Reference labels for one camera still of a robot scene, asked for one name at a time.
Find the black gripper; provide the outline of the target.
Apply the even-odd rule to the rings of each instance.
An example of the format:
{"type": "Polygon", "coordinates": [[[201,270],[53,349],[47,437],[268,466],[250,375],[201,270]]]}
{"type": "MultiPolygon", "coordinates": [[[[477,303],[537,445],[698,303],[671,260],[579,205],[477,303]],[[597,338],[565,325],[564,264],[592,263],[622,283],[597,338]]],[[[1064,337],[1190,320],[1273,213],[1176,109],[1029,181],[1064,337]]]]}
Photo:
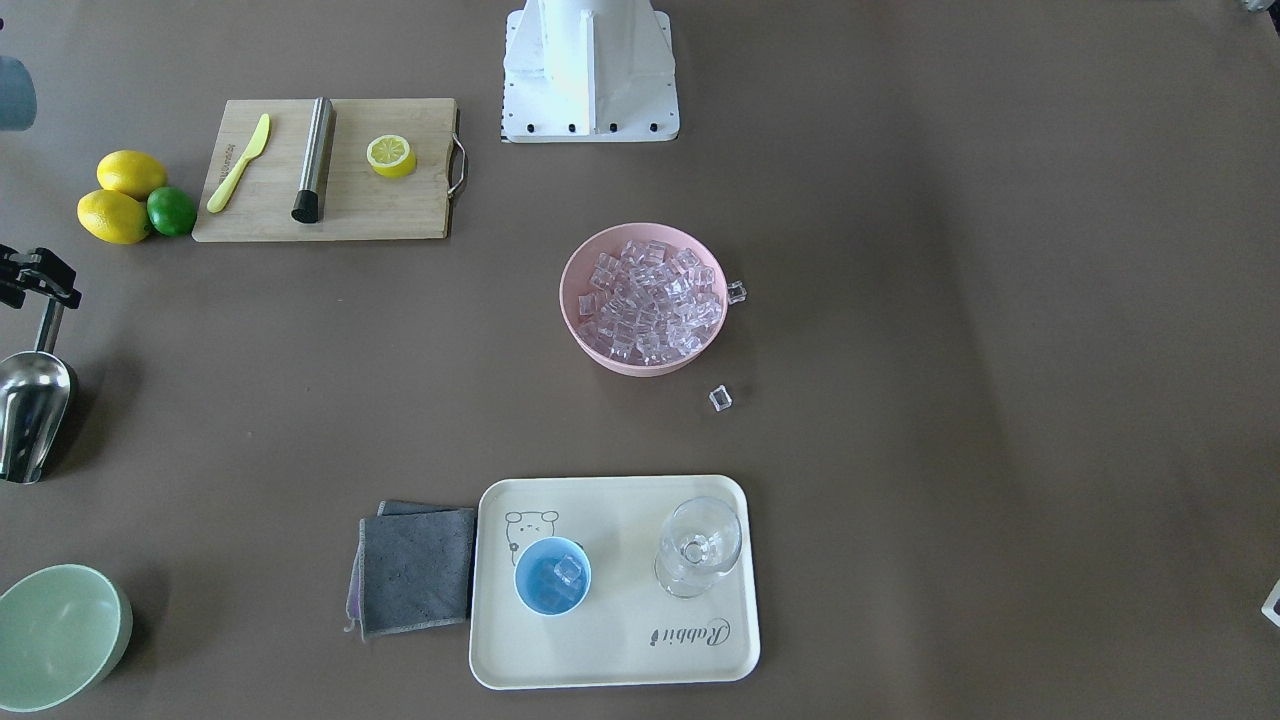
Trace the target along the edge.
{"type": "Polygon", "coordinates": [[[81,306],[76,270],[49,249],[20,252],[1,245],[1,301],[22,309],[28,292],[41,293],[67,309],[81,306]]]}

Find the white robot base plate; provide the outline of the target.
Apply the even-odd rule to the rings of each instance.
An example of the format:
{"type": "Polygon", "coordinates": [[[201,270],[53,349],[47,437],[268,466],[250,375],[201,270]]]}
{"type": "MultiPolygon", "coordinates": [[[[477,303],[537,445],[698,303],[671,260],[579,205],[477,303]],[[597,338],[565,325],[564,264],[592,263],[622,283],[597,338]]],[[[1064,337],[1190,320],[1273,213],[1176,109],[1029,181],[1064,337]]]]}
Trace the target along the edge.
{"type": "Polygon", "coordinates": [[[504,28],[502,141],[678,137],[671,19],[652,3],[527,1],[504,28]]]}

